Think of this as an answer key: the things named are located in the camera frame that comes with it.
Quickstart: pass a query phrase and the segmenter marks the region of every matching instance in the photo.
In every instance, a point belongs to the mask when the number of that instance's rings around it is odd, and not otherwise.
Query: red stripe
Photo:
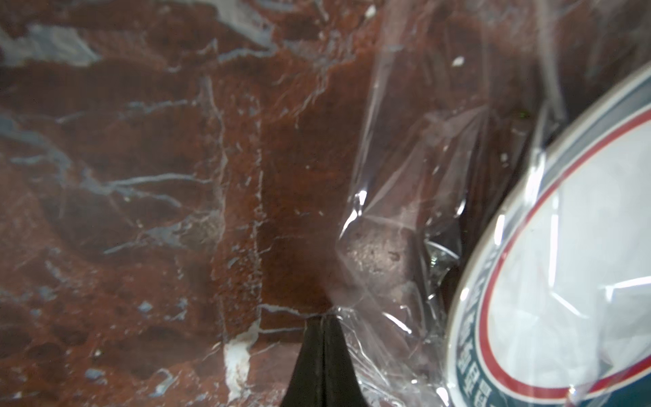
[[[495,267],[495,271],[491,276],[490,280],[488,281],[488,286],[486,288],[486,295],[482,303],[482,309],[481,309],[480,319],[479,319],[479,345],[482,350],[484,361],[486,363],[488,370],[493,374],[495,379],[498,382],[502,383],[507,389],[514,391],[518,394],[525,395],[528,397],[535,397],[537,399],[564,399],[565,396],[567,396],[569,390],[569,387],[548,388],[548,387],[529,386],[527,384],[524,384],[514,379],[513,377],[509,376],[504,370],[502,370],[502,368],[497,363],[497,360],[495,360],[495,356],[493,355],[493,352],[490,348],[490,344],[488,342],[488,306],[490,304],[490,299],[493,294],[493,290],[495,288],[495,282],[497,281],[497,277],[499,276],[499,273],[502,269],[502,265],[504,264],[504,261],[508,256],[509,251],[512,249],[513,244],[518,238],[519,234],[530,222],[531,218],[533,218],[533,216],[536,214],[538,209],[540,209],[540,207],[545,203],[545,201],[549,198],[549,196],[551,196],[551,194],[554,191],[556,191],[556,189],[558,189],[561,182],[566,180],[574,171],[576,171],[588,159],[593,157],[593,155],[601,151],[601,149],[606,147],[608,144],[612,143],[614,140],[617,140],[622,135],[630,132],[632,129],[646,123],[649,120],[651,120],[651,109],[629,120],[627,123],[623,124],[616,130],[611,132],[607,137],[604,137],[603,139],[599,140],[592,148],[586,151],[584,155],[582,155],[578,160],[573,162],[573,164],[571,164],[571,166],[567,170],[565,170],[565,172],[563,172],[563,174],[559,177],[559,179],[556,180],[547,189],[547,191],[545,191],[545,193],[542,194],[542,196],[535,204],[533,209],[527,214],[524,223],[522,223],[515,231],[513,237],[507,243],[504,252],[499,257],[499,260],[497,261],[497,266]],[[625,373],[619,372],[599,380],[594,384],[594,386],[590,391],[599,391],[605,389],[606,387],[613,386],[619,382],[631,378],[632,376],[635,376],[636,374],[639,374],[640,372],[643,372],[649,367],[651,367],[651,356],[634,364],[633,366],[628,368]]]

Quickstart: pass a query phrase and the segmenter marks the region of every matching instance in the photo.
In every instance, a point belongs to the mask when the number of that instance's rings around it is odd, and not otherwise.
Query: red marble surface
[[[413,104],[390,124],[471,100],[486,53],[492,89],[468,107],[528,107],[533,12],[480,3],[410,10],[409,51],[428,62],[398,64],[391,97]],[[585,66],[590,50],[573,47],[599,19],[565,3],[561,21],[586,28],[559,49]],[[621,21],[644,15],[629,3]],[[0,406],[279,404],[303,318],[348,287],[334,243],[387,4],[0,4]],[[627,44],[604,38],[604,55]],[[465,68],[446,72],[461,54]],[[585,70],[563,61],[572,89]],[[629,62],[595,72],[588,93]],[[577,110],[590,100],[570,95]],[[493,124],[508,140],[514,121]],[[487,160],[502,168],[498,157]],[[399,256],[372,262],[408,264],[393,245]]]

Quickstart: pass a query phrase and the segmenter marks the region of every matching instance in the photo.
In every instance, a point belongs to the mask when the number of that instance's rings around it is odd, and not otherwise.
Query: round label
[[[457,406],[651,403],[651,83],[639,89],[565,145],[533,208],[512,203],[473,255],[451,316]]]

